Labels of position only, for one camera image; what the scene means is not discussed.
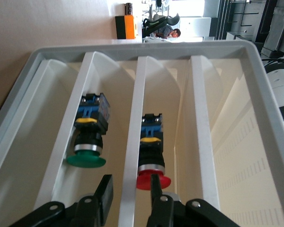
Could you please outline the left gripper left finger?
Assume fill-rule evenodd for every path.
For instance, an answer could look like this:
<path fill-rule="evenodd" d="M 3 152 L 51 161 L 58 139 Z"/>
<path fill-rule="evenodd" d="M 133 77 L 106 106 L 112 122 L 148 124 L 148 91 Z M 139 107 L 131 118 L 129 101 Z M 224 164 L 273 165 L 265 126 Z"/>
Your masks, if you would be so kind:
<path fill-rule="evenodd" d="M 82 197 L 76 205 L 71 227 L 103 227 L 113 201 L 113 177 L 104 175 L 93 195 Z"/>

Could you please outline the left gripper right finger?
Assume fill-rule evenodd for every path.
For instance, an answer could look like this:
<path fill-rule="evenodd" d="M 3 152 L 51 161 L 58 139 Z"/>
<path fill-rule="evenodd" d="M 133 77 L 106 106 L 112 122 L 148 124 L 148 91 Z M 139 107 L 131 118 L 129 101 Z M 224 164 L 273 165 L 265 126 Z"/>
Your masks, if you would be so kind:
<path fill-rule="evenodd" d="M 175 203 L 180 197 L 173 192 L 162 192 L 159 175 L 151 175 L 151 215 L 147 227 L 175 227 Z"/>

